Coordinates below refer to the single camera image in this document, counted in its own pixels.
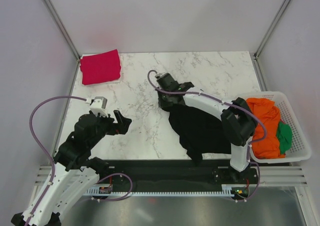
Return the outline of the black t shirt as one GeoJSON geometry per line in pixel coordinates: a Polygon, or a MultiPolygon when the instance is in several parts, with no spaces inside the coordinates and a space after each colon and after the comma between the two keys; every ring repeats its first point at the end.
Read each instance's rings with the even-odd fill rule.
{"type": "Polygon", "coordinates": [[[230,154],[231,143],[226,138],[223,126],[217,117],[194,107],[185,106],[181,95],[173,95],[175,101],[158,92],[159,107],[169,113],[168,121],[179,136],[180,145],[197,166],[203,154],[230,154]]]}

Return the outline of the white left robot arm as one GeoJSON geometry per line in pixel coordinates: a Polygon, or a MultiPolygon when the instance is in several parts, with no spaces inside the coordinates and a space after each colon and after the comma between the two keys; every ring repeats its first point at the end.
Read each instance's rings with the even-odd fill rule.
{"type": "Polygon", "coordinates": [[[51,172],[32,206],[15,214],[15,226],[59,226],[67,211],[96,183],[110,177],[109,164],[98,157],[91,158],[91,150],[106,135],[124,135],[132,120],[120,111],[109,114],[92,112],[80,116],[74,130],[63,142],[53,158],[51,172]]]}

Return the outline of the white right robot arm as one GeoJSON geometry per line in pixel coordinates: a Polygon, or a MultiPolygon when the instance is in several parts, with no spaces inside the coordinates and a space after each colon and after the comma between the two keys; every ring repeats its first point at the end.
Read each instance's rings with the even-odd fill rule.
{"type": "Polygon", "coordinates": [[[169,73],[158,73],[155,79],[158,105],[169,113],[170,125],[192,161],[198,165],[206,153],[229,154],[229,177],[242,182],[258,124],[245,100],[219,99],[191,82],[178,83],[169,73]]]}

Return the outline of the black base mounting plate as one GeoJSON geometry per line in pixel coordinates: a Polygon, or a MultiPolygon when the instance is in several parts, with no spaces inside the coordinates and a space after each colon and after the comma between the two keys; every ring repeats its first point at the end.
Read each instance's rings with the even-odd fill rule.
{"type": "Polygon", "coordinates": [[[234,170],[228,160],[105,160],[100,179],[116,192],[202,192],[218,191],[222,185],[246,187],[258,182],[256,168],[234,170]]]}

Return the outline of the orange t shirt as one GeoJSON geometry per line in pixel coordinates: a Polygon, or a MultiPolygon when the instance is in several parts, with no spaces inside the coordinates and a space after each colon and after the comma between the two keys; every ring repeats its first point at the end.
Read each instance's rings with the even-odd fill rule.
{"type": "Polygon", "coordinates": [[[265,98],[248,98],[246,102],[252,113],[263,123],[267,132],[263,140],[252,143],[255,157],[258,159],[284,158],[285,155],[280,152],[280,142],[277,138],[281,113],[275,106],[275,102],[265,98]]]}

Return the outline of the green t shirt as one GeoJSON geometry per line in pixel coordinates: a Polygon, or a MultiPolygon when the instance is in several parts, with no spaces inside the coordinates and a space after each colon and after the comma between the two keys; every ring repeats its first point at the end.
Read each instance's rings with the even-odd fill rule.
{"type": "Polygon", "coordinates": [[[279,141],[279,150],[281,154],[285,154],[292,147],[293,133],[288,124],[280,121],[278,124],[276,137],[279,141]]]}

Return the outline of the white plastic laundry basket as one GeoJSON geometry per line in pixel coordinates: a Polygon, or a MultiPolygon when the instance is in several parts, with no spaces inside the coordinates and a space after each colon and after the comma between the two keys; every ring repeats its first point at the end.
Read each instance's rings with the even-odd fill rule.
{"type": "Polygon", "coordinates": [[[281,92],[263,91],[245,93],[239,97],[246,100],[252,113],[266,127],[265,139],[253,143],[252,159],[259,163],[290,163],[311,157],[311,147],[289,103],[281,92]]]}

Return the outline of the aluminium front rail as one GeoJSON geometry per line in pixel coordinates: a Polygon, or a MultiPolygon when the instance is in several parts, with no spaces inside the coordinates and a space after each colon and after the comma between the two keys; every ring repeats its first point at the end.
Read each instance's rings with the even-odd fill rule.
{"type": "MultiPolygon", "coordinates": [[[[50,166],[40,166],[35,186],[42,186],[51,171],[50,166]]],[[[260,166],[260,185],[263,187],[305,187],[307,180],[298,166],[260,166]]]]}

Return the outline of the left aluminium frame post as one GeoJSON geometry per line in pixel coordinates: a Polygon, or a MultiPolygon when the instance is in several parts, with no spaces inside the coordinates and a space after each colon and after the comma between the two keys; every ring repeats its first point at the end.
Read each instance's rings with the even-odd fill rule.
{"type": "Polygon", "coordinates": [[[50,13],[53,21],[55,22],[56,26],[58,27],[60,33],[62,34],[63,38],[65,39],[69,49],[71,50],[73,56],[76,58],[77,61],[80,60],[80,54],[78,50],[75,47],[75,44],[73,43],[66,27],[63,24],[63,21],[61,20],[54,4],[51,0],[42,0],[45,7],[47,8],[48,12],[50,13]]]}

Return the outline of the aluminium frame post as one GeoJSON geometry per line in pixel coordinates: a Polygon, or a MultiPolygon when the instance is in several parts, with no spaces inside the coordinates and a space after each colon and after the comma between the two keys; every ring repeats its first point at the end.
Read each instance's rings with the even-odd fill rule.
{"type": "Polygon", "coordinates": [[[76,58],[77,61],[80,60],[80,54],[78,50],[75,47],[75,44],[73,43],[66,27],[63,24],[63,21],[61,20],[54,4],[51,0],[42,0],[45,7],[47,8],[48,12],[50,13],[53,21],[55,22],[56,26],[58,27],[60,33],[62,34],[63,38],[65,39],[69,49],[71,50],[73,56],[76,58]]]}
{"type": "Polygon", "coordinates": [[[253,58],[255,61],[258,60],[258,57],[261,55],[262,51],[264,50],[269,38],[275,31],[277,25],[279,24],[280,20],[284,16],[286,10],[288,9],[289,5],[291,4],[292,0],[283,0],[279,9],[277,10],[274,18],[272,19],[269,27],[267,28],[266,33],[264,34],[260,44],[257,47],[257,50],[253,53],[253,58]]]}

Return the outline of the right aluminium frame post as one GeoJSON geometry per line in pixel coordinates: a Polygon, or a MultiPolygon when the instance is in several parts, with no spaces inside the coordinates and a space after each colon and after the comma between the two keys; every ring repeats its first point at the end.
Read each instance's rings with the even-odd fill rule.
{"type": "Polygon", "coordinates": [[[264,50],[269,38],[275,31],[277,25],[279,24],[280,20],[284,16],[286,10],[288,9],[289,5],[291,4],[292,0],[283,0],[279,9],[277,10],[274,18],[272,19],[269,27],[267,28],[266,33],[264,34],[260,44],[257,47],[257,50],[253,53],[253,58],[255,61],[258,60],[258,57],[261,55],[262,51],[264,50]]]}

